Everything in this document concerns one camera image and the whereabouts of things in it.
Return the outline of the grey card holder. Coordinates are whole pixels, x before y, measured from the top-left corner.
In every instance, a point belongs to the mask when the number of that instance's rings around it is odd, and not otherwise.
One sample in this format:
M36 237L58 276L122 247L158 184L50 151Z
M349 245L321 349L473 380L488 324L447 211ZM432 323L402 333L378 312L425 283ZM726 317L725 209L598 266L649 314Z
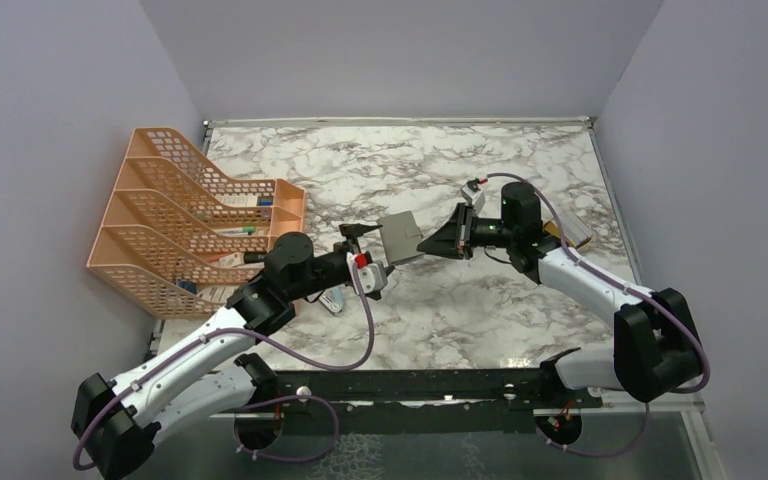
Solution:
M418 245L423 233L411 211L387 215L377 220L387 264L399 266L420 259Z

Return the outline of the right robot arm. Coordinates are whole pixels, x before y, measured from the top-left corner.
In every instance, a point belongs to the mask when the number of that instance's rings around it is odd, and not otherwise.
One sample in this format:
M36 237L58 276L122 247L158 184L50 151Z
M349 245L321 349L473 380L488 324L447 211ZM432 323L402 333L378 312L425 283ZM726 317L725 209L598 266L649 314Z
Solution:
M680 292L627 283L585 260L563 234L545 229L542 210L548 202L525 180L503 186L499 218L480 217L481 183L467 182L463 201L418 244L418 251L468 260L477 248L502 249L516 271L572 298L613 332L605 346L574 348L541 362L536 384L545 404L560 407L587 388L625 391L648 403L665 393L694 393L706 385L710 365Z

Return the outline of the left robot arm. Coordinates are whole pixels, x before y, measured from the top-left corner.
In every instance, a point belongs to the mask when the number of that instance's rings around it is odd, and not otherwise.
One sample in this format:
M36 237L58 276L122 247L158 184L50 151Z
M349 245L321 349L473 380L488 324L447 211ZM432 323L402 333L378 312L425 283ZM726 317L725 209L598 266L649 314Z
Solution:
M295 301L310 295L349 284L365 309L381 297L390 271L359 244L360 237L378 228L342 224L342 241L322 255L315 255L304 233L281 235L264 255L260 271L171 349L111 379L99 373L87 377L78 387L71 419L78 439L73 468L123 479L185 425L235 406L254 411L269 406L275 386L254 367L214 370L259 343L316 368L342 371L271 336L295 317Z

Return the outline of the yellow oval card tray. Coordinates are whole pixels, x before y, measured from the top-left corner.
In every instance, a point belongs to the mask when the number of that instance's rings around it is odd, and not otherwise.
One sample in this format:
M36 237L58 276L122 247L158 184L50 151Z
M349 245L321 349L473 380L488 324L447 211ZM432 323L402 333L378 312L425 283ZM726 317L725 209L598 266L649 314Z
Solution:
M546 221L543 230L554 238L563 240L570 248L578 249L580 247L580 242L576 237L568 232L564 226L559 227L553 220Z

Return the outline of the small blue white clip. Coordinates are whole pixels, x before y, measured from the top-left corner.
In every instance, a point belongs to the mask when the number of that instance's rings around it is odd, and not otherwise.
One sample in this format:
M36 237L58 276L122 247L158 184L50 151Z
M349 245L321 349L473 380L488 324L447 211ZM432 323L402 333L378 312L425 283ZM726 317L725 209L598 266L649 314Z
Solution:
M318 303L335 316L340 315L345 309L345 298L340 287L333 287L323 291L318 296Z

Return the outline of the orange mesh file organizer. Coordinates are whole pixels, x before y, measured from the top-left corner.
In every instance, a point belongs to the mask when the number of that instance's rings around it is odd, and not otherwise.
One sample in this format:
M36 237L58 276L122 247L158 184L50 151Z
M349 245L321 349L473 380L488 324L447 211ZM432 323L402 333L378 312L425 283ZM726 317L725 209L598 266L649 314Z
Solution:
M235 179L178 130L138 127L87 267L156 318L206 318L225 299L209 289L253 277L305 210L299 186Z

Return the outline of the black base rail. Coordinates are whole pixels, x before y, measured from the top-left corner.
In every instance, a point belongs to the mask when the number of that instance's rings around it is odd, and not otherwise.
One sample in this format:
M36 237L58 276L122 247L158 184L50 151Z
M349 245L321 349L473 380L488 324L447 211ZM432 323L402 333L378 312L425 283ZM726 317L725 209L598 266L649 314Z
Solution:
M531 434L536 413L601 405L586 390L549 386L537 368L285 370L276 386L228 412L244 432L288 436Z

